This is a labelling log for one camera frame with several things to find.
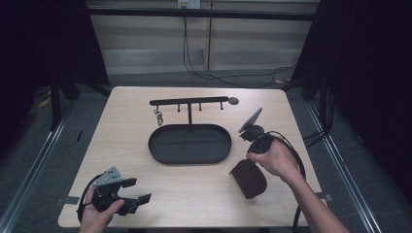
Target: tabletop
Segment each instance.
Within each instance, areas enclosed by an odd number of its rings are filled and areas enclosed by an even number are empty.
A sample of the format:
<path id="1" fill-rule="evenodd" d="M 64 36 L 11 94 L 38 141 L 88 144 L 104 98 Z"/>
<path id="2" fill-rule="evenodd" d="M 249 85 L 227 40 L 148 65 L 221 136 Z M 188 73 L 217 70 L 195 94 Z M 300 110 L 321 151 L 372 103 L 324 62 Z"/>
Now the tabletop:
<path id="1" fill-rule="evenodd" d="M 217 124 L 230 134 L 229 156 L 217 164 L 165 165 L 151 156 L 148 141 L 158 129 L 151 100 L 227 96 L 237 105 L 202 104 L 192 106 L 193 124 Z M 284 91 L 278 89 L 135 87 L 113 89 L 95 129 L 85 158 L 69 196 L 80 197 L 96 175 L 116 166 L 123 177 L 136 178 L 137 184 L 121 188 L 119 196 L 137 198 L 151 193 L 150 203 L 136 214 L 115 215 L 109 227 L 194 228 L 194 227 L 270 227 L 291 226 L 297 203 L 289 187 L 260 168 L 267 189 L 254 199 L 246 199 L 231 169 L 245 158 L 250 142 L 239 137 L 238 130 L 258 109 L 256 124 L 265 131 L 282 133 L 300 155 L 307 182 L 321 192 L 307 150 L 304 147 L 291 106 Z M 188 107 L 159 106 L 163 124 L 187 124 Z M 77 206 L 64 205 L 58 223 L 78 227 Z M 303 215 L 299 225 L 307 225 Z"/>

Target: electrical cable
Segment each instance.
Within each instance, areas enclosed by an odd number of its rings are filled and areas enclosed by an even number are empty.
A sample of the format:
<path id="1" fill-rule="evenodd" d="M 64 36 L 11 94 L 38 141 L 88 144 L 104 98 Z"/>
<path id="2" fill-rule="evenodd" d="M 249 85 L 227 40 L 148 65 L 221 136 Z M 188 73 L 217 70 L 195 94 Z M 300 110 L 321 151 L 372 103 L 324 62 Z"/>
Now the electrical cable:
<path id="1" fill-rule="evenodd" d="M 91 181 L 87 184 L 85 190 L 83 191 L 82 197 L 80 198 L 80 202 L 79 202 L 79 209 L 76 211 L 78 213 L 78 220 L 79 222 L 82 222 L 82 217 L 83 217 L 83 211 L 85 210 L 85 207 L 92 204 L 92 202 L 90 203 L 86 203 L 85 202 L 85 198 L 86 198 L 86 194 L 88 191 L 88 188 L 91 186 L 91 184 L 96 181 L 97 179 L 99 179 L 103 174 L 97 175 L 95 176 L 93 179 L 91 179 Z"/>
<path id="2" fill-rule="evenodd" d="M 297 166 L 299 168 L 300 174 L 302 175 L 303 179 L 306 180 L 306 171 L 305 171 L 305 167 L 303 165 L 303 161 L 300 158 L 297 151 L 292 146 L 292 144 L 289 142 L 289 140 L 285 136 L 283 136 L 281 133 L 279 133 L 277 131 L 268 131 L 266 133 L 260 133 L 260 132 L 250 132 L 250 133 L 255 133 L 255 134 L 259 134 L 259 135 L 267 135 L 267 136 L 270 136 L 272 139 L 274 139 L 274 140 L 280 142 L 281 144 L 283 144 L 291 152 L 291 154 L 293 155 L 294 159 L 296 160 Z M 296 212 L 294 213 L 293 224 L 292 224 L 292 232 L 293 233 L 295 233 L 297 231 L 297 224 L 299 222 L 300 213 L 301 213 L 301 209 L 297 205 Z"/>
<path id="3" fill-rule="evenodd" d="M 185 68 L 193 75 L 197 76 L 198 78 L 201 78 L 203 80 L 209 80 L 209 81 L 213 81 L 213 80 L 219 80 L 223 83 L 226 84 L 230 84 L 236 87 L 240 87 L 240 88 L 264 88 L 267 87 L 271 84 L 273 84 L 274 80 L 275 80 L 275 75 L 279 74 L 281 72 L 290 70 L 290 69 L 294 69 L 295 65 L 293 66 L 289 66 L 289 67 L 279 67 L 276 68 L 274 71 L 270 72 L 270 73 L 265 73 L 265 74 L 255 74 L 255 75 L 230 75 L 230 76 L 221 76 L 221 77 L 217 77 L 217 76 L 213 76 L 213 75 L 209 75 L 209 74 L 200 74 L 196 71 L 194 71 L 192 65 L 191 65 L 191 61 L 190 61 L 190 55 L 189 55 L 189 40 L 188 40 L 188 23 L 187 23 L 187 19 L 184 17 L 184 25 L 185 25 L 185 36 L 184 36 L 184 52 L 183 52 L 183 58 L 184 58 L 184 66 Z M 231 83 L 226 81 L 225 79 L 228 78 L 239 78 L 239 77 L 265 77 L 265 76 L 271 76 L 271 80 L 268 83 L 259 85 L 259 86 L 244 86 L 244 85 L 240 85 L 240 84 L 236 84 L 236 83 Z"/>

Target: black oval tray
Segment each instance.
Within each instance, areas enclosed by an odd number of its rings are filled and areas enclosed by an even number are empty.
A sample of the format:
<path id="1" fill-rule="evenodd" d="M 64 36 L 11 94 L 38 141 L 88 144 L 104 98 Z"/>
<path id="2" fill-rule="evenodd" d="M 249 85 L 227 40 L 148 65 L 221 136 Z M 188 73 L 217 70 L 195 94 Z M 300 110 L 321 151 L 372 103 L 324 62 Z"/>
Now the black oval tray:
<path id="1" fill-rule="evenodd" d="M 230 153 L 229 133 L 216 124 L 169 124 L 149 139 L 152 157 L 163 164 L 213 164 Z"/>

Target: wall outlet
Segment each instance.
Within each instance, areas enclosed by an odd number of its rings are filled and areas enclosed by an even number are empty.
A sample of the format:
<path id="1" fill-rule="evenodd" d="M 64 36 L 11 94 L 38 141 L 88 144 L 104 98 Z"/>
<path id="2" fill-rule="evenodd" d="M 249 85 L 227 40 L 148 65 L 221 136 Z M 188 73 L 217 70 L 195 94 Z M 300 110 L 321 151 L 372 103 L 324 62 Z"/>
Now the wall outlet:
<path id="1" fill-rule="evenodd" d="M 178 0 L 178 9 L 188 9 L 189 0 Z"/>
<path id="2" fill-rule="evenodd" d="M 200 0 L 189 0 L 190 9 L 200 9 Z"/>

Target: keychain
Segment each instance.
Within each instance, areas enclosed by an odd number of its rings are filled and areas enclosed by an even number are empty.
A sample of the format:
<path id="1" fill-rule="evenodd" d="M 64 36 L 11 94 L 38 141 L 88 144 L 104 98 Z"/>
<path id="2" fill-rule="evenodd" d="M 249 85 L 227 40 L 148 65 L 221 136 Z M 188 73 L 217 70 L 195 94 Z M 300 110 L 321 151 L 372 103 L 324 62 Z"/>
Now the keychain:
<path id="1" fill-rule="evenodd" d="M 163 124 L 163 117 L 161 111 L 159 110 L 154 110 L 154 114 L 157 117 L 157 124 L 158 126 L 161 126 Z"/>

